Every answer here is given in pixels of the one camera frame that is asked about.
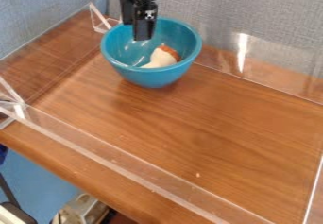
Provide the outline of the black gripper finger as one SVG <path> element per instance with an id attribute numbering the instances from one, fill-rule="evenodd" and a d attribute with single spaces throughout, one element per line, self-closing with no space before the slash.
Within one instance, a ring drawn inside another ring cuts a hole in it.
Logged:
<path id="1" fill-rule="evenodd" d="M 157 18 L 157 5 L 148 1 L 133 8 L 133 39 L 136 41 L 149 40 L 153 35 Z"/>
<path id="2" fill-rule="evenodd" d="M 132 24 L 133 0 L 120 0 L 121 18 L 125 25 Z"/>

